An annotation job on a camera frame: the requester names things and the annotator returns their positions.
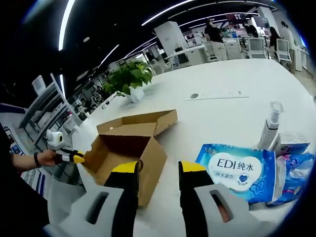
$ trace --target blue package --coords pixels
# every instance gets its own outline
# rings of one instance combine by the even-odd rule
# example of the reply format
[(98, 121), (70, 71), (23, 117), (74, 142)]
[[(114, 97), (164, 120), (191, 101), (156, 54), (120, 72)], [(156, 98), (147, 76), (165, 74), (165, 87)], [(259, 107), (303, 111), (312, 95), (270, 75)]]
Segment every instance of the blue package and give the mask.
[(286, 167), (286, 176), (277, 177), (280, 186), (276, 187), (277, 200), (269, 205), (279, 205), (297, 199), (304, 189), (307, 177), (313, 167), (315, 157), (311, 153), (285, 155), (277, 158), (278, 165)]
[(224, 184), (234, 196), (249, 203), (272, 200), (276, 178), (274, 152), (204, 144), (196, 163), (206, 168), (215, 184)]

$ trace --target human hand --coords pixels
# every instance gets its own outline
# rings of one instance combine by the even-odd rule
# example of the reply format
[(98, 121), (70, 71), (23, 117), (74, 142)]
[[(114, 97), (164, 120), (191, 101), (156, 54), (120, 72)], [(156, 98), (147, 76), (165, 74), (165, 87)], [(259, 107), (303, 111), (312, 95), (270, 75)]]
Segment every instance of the human hand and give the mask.
[(44, 166), (54, 166), (62, 162), (61, 158), (52, 150), (46, 150), (43, 153), (39, 153), (38, 160), (39, 164)]

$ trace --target open cardboard box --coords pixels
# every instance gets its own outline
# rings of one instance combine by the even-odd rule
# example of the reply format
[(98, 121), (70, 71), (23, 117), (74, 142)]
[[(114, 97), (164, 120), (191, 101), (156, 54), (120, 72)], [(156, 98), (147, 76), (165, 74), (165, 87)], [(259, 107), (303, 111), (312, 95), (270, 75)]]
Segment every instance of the open cardboard box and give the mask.
[(97, 126), (99, 135), (84, 155), (83, 167), (98, 185), (104, 185), (112, 170), (123, 163), (140, 161), (138, 204), (147, 206), (167, 159), (154, 136), (178, 120), (177, 111), (118, 118)]

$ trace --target black wristband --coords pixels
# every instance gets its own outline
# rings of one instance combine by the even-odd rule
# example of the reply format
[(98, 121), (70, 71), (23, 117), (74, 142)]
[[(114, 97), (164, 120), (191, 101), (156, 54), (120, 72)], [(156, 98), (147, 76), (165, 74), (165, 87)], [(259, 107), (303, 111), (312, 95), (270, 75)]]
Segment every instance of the black wristband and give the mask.
[(39, 160), (38, 160), (38, 153), (37, 152), (34, 153), (34, 161), (35, 161), (36, 167), (40, 168), (41, 165), (40, 165)]

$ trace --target white bottle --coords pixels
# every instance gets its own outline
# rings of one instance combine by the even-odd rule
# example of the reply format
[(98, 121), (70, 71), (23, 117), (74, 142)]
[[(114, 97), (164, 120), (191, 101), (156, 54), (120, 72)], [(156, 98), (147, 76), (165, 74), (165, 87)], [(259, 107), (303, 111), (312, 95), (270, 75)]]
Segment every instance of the white bottle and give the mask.
[(270, 102), (272, 112), (271, 117), (266, 119), (261, 138), (258, 144), (259, 149), (268, 150), (278, 130), (278, 117), (283, 112), (282, 104), (279, 102)]

